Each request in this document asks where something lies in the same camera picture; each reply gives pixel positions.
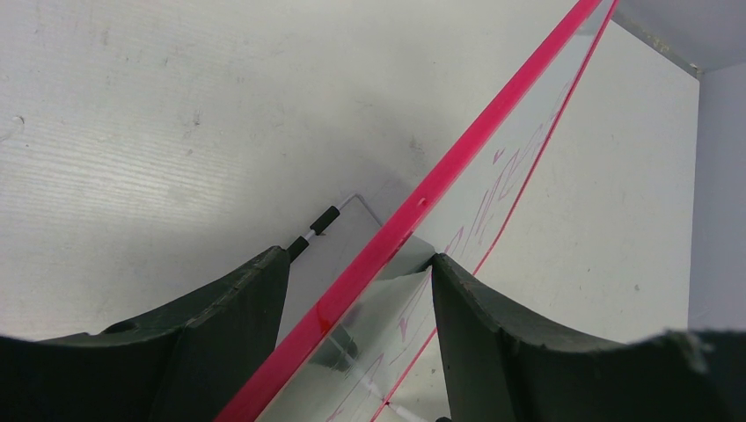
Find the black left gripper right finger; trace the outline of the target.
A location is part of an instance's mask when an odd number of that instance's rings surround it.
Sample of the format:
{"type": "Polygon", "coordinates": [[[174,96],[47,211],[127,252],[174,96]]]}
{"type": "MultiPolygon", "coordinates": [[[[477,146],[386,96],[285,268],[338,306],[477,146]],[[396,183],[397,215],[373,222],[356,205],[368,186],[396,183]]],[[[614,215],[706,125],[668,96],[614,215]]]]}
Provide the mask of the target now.
{"type": "Polygon", "coordinates": [[[745,335],[667,331],[621,344],[558,324],[432,257],[454,421],[742,421],[745,335]]]}

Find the white marker pen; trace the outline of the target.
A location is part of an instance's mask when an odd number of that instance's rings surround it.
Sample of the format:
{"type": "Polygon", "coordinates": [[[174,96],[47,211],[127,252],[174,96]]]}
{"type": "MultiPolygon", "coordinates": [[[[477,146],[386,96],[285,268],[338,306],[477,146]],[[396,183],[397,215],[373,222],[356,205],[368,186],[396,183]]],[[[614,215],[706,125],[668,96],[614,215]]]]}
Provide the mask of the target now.
{"type": "Polygon", "coordinates": [[[394,386],[391,388],[391,390],[388,393],[383,393],[382,390],[378,387],[378,385],[373,381],[366,381],[363,384],[368,390],[368,392],[380,402],[378,409],[376,410],[374,415],[370,418],[369,420],[370,422],[376,421],[379,414],[382,413],[383,409],[386,409],[386,408],[392,410],[404,421],[427,422],[426,419],[424,419],[420,415],[417,415],[413,411],[410,411],[405,406],[391,403],[391,397],[397,391],[398,387],[400,386],[402,382],[403,382],[403,379],[399,379],[398,381],[396,381],[394,386]]]}

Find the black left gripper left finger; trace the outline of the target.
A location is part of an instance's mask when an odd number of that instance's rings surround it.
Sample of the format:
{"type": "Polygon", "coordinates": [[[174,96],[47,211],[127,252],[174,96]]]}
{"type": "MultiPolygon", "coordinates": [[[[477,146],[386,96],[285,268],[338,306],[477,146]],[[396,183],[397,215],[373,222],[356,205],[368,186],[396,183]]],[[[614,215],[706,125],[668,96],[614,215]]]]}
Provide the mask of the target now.
{"type": "Polygon", "coordinates": [[[274,246],[101,333],[2,338],[2,420],[212,420],[274,350],[289,268],[274,246]]]}

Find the pink framed whiteboard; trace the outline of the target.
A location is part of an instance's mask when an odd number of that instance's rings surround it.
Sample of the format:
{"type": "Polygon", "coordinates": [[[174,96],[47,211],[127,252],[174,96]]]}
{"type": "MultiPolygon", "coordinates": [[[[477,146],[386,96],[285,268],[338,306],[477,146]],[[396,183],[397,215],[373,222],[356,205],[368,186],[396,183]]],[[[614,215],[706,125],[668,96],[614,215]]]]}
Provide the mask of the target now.
{"type": "Polygon", "coordinates": [[[580,1],[219,413],[372,421],[435,334],[431,258],[477,270],[505,229],[615,3],[580,1]]]}

